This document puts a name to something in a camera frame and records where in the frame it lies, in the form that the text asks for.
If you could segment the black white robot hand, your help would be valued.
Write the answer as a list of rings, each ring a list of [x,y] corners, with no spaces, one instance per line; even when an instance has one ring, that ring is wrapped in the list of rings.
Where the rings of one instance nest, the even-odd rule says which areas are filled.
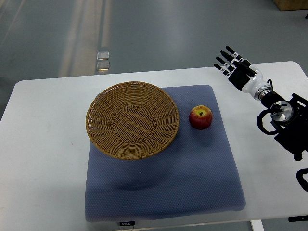
[[[263,76],[257,68],[231,47],[220,51],[221,56],[216,57],[218,64],[214,67],[228,78],[228,81],[238,90],[250,93],[253,97],[267,86]]]

